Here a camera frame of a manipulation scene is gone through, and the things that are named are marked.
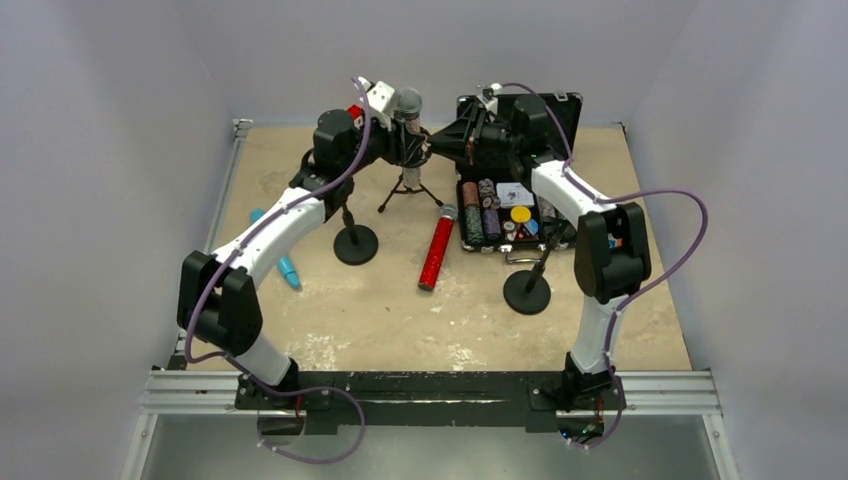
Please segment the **tripod shock mount stand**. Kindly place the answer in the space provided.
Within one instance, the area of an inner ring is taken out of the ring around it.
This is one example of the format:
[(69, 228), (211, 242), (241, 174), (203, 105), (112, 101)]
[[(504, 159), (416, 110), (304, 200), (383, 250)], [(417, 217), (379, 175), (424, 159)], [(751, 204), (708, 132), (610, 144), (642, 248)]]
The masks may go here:
[[(430, 135), (431, 135), (431, 133), (430, 133), (427, 129), (423, 129), (423, 130), (422, 130), (422, 132), (421, 132), (420, 134), (418, 134), (418, 135), (417, 135), (417, 137), (419, 138), (419, 140), (418, 140), (418, 141), (416, 141), (416, 143), (419, 143), (420, 145), (427, 145), (427, 146), (429, 147), (428, 139), (429, 139), (429, 136), (430, 136)], [(416, 189), (416, 190), (412, 190), (412, 191), (410, 191), (410, 190), (407, 190), (407, 189), (406, 189), (406, 188), (402, 185), (402, 181), (401, 181), (401, 173), (400, 173), (400, 174), (398, 175), (398, 180), (397, 180), (397, 182), (396, 182), (396, 183), (395, 183), (395, 185), (392, 187), (392, 189), (390, 190), (390, 192), (389, 192), (389, 194), (387, 195), (387, 197), (385, 198), (385, 200), (384, 200), (384, 201), (383, 201), (383, 202), (382, 202), (382, 203), (378, 206), (378, 208), (377, 208), (377, 212), (378, 212), (378, 213), (380, 213), (380, 214), (382, 214), (382, 213), (385, 211), (385, 209), (386, 209), (386, 207), (388, 206), (388, 204), (389, 204), (389, 202), (391, 201), (391, 199), (392, 199), (394, 196), (396, 196), (396, 195), (417, 195), (417, 194), (421, 194), (421, 193), (424, 193), (424, 194), (426, 194), (429, 198), (431, 198), (431, 199), (435, 202), (435, 204), (436, 204), (438, 207), (442, 207), (442, 206), (444, 205), (444, 202), (443, 202), (442, 200), (440, 200), (439, 198), (437, 198), (437, 197), (436, 197), (436, 196), (435, 196), (435, 195), (434, 195), (434, 194), (433, 194), (433, 193), (432, 193), (432, 192), (431, 192), (431, 191), (430, 191), (430, 190), (429, 190), (429, 189), (428, 189), (428, 188), (427, 188), (427, 187), (426, 187), (426, 186), (422, 183), (422, 181), (421, 181), (421, 175), (420, 175), (420, 187), (419, 187), (418, 189)]]

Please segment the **silver glitter microphone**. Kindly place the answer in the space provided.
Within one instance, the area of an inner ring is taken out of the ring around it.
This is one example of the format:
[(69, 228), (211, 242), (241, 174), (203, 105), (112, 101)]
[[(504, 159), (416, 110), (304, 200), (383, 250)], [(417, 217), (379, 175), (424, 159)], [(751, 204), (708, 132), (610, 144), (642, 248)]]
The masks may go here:
[[(409, 149), (420, 146), (416, 141), (421, 133), (420, 112), (423, 107), (421, 94), (414, 88), (406, 87), (400, 91), (400, 97), (396, 106), (395, 117), (403, 123), (405, 138)], [(401, 181), (407, 190), (416, 190), (420, 187), (420, 167), (402, 166)]]

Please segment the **clip microphone stand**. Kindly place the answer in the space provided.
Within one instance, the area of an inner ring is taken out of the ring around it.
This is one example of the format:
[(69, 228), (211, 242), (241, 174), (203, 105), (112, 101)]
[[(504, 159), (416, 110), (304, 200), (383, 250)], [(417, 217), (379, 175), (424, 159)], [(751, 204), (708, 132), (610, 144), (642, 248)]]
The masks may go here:
[(511, 274), (503, 285), (503, 297), (507, 305), (522, 315), (536, 315), (544, 311), (551, 300), (549, 283), (544, 279), (548, 258), (560, 244), (567, 230), (564, 221), (558, 221), (548, 237), (540, 260), (530, 270)]
[(350, 266), (363, 265), (372, 260), (379, 248), (375, 232), (365, 225), (356, 224), (347, 204), (342, 205), (342, 220), (344, 228), (333, 242), (337, 259)]

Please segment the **blue toy microphone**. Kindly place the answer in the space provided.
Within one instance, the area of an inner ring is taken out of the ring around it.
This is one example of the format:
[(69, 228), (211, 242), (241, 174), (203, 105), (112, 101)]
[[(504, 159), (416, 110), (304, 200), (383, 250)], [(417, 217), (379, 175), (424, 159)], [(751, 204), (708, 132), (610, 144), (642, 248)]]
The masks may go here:
[[(250, 212), (249, 218), (251, 223), (258, 222), (265, 211), (261, 208), (254, 209)], [(281, 257), (277, 262), (277, 269), (285, 281), (285, 283), (293, 290), (300, 290), (302, 287), (300, 277), (288, 256)]]

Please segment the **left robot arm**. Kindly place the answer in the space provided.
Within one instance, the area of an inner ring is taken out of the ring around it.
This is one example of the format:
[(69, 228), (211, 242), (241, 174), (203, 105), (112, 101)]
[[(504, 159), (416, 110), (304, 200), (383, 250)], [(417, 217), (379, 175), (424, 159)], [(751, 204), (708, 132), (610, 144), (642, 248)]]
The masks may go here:
[(297, 364), (264, 334), (258, 286), (281, 257), (337, 211), (345, 218), (337, 258), (353, 265), (369, 261), (378, 242), (347, 207), (353, 177), (377, 160), (403, 168), (423, 164), (427, 134), (416, 113), (385, 114), (374, 107), (324, 112), (312, 147), (279, 200), (223, 247), (184, 259), (176, 323), (186, 332), (186, 360), (204, 361), (192, 352), (201, 340), (256, 382), (294, 390)]

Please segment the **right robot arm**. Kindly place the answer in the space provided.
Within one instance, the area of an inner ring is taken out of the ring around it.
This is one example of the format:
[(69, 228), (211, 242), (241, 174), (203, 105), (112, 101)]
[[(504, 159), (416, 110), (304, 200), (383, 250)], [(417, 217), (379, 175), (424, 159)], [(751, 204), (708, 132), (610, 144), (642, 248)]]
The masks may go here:
[(613, 201), (574, 173), (565, 130), (540, 95), (514, 95), (496, 109), (475, 99), (429, 144), (433, 153), (463, 167), (507, 161), (514, 180), (574, 228), (574, 275), (584, 303), (560, 384), (545, 394), (565, 405), (613, 388), (618, 320), (652, 273), (643, 209)]

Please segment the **white card deck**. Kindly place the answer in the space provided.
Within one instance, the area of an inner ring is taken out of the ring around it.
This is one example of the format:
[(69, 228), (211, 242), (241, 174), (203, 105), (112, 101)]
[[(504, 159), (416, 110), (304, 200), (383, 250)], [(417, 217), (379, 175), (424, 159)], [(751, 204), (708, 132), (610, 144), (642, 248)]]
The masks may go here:
[(534, 194), (520, 182), (499, 182), (495, 184), (495, 190), (501, 208), (535, 205)]

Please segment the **black poker chip case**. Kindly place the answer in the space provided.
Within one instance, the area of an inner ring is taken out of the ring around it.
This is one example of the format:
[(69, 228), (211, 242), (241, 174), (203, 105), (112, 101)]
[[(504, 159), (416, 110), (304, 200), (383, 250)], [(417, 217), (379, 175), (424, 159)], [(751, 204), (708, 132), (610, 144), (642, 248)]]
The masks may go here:
[(583, 97), (576, 92), (556, 91), (542, 93), (537, 97), (531, 94), (498, 96), (498, 113), (487, 115), (508, 124), (513, 132), (523, 134), (524, 140), (518, 153), (506, 164), (472, 166), (455, 163), (463, 249), (475, 253), (543, 250), (558, 221), (564, 221), (567, 225), (558, 246), (570, 246), (576, 236), (575, 229), (549, 201), (533, 193), (535, 205), (528, 207), (532, 219), (524, 224), (516, 224), (510, 218), (513, 207), (500, 207), (495, 184), (520, 182), (513, 172), (513, 162), (516, 160), (526, 158), (548, 161), (563, 158), (566, 146), (557, 128), (563, 128), (568, 146), (572, 148), (582, 106)]

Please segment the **red yellow toy block car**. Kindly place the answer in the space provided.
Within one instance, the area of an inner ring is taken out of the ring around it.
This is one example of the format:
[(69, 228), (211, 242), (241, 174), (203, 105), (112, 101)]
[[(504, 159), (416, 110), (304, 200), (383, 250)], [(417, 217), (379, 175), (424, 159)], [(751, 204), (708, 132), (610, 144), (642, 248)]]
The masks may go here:
[(363, 109), (359, 105), (351, 105), (347, 109), (347, 112), (354, 121), (362, 120), (364, 118)]

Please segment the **yellow poker chip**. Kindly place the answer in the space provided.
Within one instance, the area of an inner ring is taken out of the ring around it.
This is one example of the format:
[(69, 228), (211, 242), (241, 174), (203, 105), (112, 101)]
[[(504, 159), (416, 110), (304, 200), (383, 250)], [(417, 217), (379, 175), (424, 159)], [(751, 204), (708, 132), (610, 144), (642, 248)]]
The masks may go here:
[(510, 210), (510, 218), (516, 224), (524, 224), (532, 219), (532, 212), (526, 206), (515, 206)]

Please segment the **red glitter microphone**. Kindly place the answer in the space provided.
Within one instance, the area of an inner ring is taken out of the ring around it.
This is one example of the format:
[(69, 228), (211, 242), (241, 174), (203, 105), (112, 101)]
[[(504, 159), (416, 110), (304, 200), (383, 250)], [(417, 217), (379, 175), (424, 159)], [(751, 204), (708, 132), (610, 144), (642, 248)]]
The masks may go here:
[(418, 280), (418, 288), (422, 291), (433, 291), (436, 287), (457, 217), (458, 209), (456, 205), (444, 204), (441, 207), (440, 216)]

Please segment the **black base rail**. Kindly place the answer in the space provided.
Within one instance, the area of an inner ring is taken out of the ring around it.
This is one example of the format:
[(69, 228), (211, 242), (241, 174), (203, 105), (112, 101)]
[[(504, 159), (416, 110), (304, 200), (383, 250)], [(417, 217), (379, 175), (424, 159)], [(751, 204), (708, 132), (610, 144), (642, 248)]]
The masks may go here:
[(154, 371), (142, 410), (158, 415), (284, 418), (312, 435), (340, 426), (520, 427), (528, 433), (579, 430), (625, 416), (707, 416), (720, 413), (708, 372), (624, 372), (623, 389), (573, 407), (546, 396), (555, 371), (305, 372), (307, 392), (269, 395), (228, 371)]

